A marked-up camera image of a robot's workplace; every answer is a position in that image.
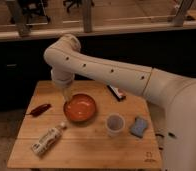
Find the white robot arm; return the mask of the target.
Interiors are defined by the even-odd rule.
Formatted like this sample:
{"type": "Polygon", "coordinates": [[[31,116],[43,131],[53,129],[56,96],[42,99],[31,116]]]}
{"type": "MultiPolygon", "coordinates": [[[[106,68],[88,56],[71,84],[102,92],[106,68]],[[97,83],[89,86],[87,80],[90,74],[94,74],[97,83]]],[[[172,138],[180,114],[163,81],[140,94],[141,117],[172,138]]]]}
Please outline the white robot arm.
{"type": "Polygon", "coordinates": [[[141,96],[165,110],[163,171],[196,171],[196,78],[84,55],[65,34],[44,52],[52,81],[68,87],[76,74],[141,96]]]}

